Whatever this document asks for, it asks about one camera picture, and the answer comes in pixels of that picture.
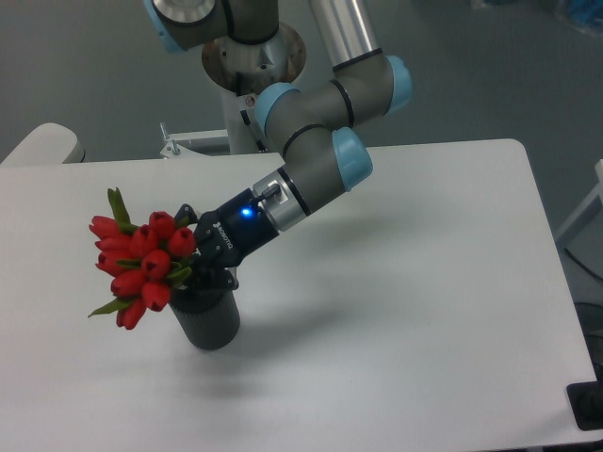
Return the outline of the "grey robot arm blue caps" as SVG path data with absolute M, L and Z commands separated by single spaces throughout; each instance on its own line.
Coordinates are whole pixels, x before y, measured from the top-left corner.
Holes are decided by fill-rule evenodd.
M 404 107 L 412 79 L 403 61 L 383 53 L 361 1 L 314 1 L 310 8 L 333 78 L 311 90 L 297 71 L 275 1 L 148 1 L 164 46 L 216 52 L 215 82 L 255 101 L 241 119 L 283 165 L 197 222 L 197 251 L 180 273 L 194 289 L 232 289 L 241 261 L 372 172 L 354 127 Z

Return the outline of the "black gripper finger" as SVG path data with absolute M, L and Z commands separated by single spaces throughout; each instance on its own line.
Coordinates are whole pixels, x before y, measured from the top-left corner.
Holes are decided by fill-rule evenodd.
M 175 214 L 174 222 L 177 229 L 195 226 L 198 223 L 197 211 L 191 205 L 184 203 Z
M 186 288 L 193 291 L 235 291 L 239 281 L 234 267 L 197 266 L 186 278 Z

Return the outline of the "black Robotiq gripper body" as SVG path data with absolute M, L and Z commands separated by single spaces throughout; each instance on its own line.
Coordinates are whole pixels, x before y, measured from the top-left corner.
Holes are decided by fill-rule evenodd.
M 193 235 L 199 255 L 191 268 L 202 272 L 239 266 L 279 233 L 259 206 L 259 198 L 247 188 L 216 210 L 203 213 Z

